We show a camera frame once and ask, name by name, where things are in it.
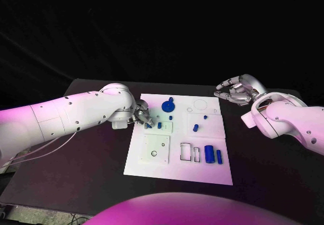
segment floor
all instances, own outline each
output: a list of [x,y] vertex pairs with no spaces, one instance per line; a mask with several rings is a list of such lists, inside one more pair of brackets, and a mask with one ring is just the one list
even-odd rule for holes
[[[26,154],[29,151],[30,149],[26,149],[25,151],[19,153],[17,156]],[[20,164],[9,166],[6,169],[6,173],[17,171],[19,165]],[[76,214],[75,218],[79,218],[79,217],[91,218],[89,216],[82,216]],[[23,206],[13,207],[10,212],[4,215],[4,218],[10,220],[17,220],[19,222],[23,222],[23,223],[42,224],[42,225],[76,225],[76,224],[84,224],[87,221],[87,219],[81,218],[78,219],[78,221],[75,221],[71,224],[72,219],[75,219],[71,213],[58,212],[52,210],[33,209]]]

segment tabletop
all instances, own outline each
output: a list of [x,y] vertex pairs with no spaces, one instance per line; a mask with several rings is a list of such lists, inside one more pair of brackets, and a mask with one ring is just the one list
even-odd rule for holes
[[[65,95],[100,90],[117,81],[74,80]],[[141,93],[212,97],[215,86],[121,82]],[[294,90],[269,89],[300,96]],[[187,192],[216,195],[259,206],[303,223],[324,222],[324,156],[288,135],[269,139],[248,129],[249,107],[219,100],[233,186],[124,175],[133,126],[111,123],[82,130],[49,156],[22,163],[0,196],[3,204],[95,215],[134,197]],[[71,137],[32,156],[51,152]]]

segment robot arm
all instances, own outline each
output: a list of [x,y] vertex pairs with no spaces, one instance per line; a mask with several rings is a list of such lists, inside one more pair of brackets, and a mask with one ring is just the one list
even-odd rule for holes
[[258,126],[269,138],[292,135],[305,148],[324,155],[324,107],[308,107],[290,94],[268,93],[256,78],[248,74],[220,83],[216,89],[229,85],[233,85],[231,93],[216,91],[215,95],[239,106],[254,102],[251,112],[242,116],[246,126]]
[[52,101],[0,111],[0,165],[26,148],[94,127],[105,121],[112,129],[141,122],[154,126],[147,103],[136,102],[125,85],[108,84]]

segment white cable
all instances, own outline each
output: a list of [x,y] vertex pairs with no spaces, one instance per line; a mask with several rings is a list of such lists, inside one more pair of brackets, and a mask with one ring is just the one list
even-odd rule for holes
[[68,140],[68,141],[66,141],[66,142],[65,142],[65,143],[64,143],[64,144],[62,144],[52,152],[46,153],[45,155],[38,156],[38,157],[35,157],[35,158],[29,158],[29,159],[20,161],[20,162],[17,162],[17,163],[12,163],[12,164],[9,164],[9,165],[4,165],[3,167],[7,167],[7,166],[10,166],[10,165],[19,164],[19,163],[22,163],[22,162],[26,162],[26,161],[29,161],[29,160],[38,159],[38,158],[40,158],[40,157],[49,155],[51,153],[53,153],[56,150],[59,150],[59,149],[65,146],[65,144],[69,142],[69,140]]
[[22,155],[22,156],[19,156],[19,157],[16,157],[16,158],[13,158],[13,159],[10,159],[9,162],[13,161],[13,160],[16,160],[16,159],[19,159],[19,158],[23,158],[25,156],[29,156],[30,154],[33,154],[35,152],[38,152],[39,150],[42,150],[42,149],[43,149],[49,144],[52,144],[58,139],[59,139],[59,137],[55,138],[45,146],[42,146],[40,148],[38,148],[35,151],[32,151],[32,152],[29,152],[28,154]]

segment robotic hand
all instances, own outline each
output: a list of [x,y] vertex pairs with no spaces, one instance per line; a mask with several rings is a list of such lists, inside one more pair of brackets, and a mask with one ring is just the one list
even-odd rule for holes
[[242,116],[248,128],[258,126],[269,138],[282,134],[294,136],[305,148],[324,155],[324,107],[308,107],[290,94],[269,93],[249,74],[231,78],[216,89],[225,86],[231,86],[231,93],[216,91],[216,97],[239,106],[254,102],[251,111]]
[[146,101],[136,101],[128,87],[118,83],[100,91],[0,111],[0,167],[23,149],[107,120],[112,129],[127,128],[133,122],[154,126]]

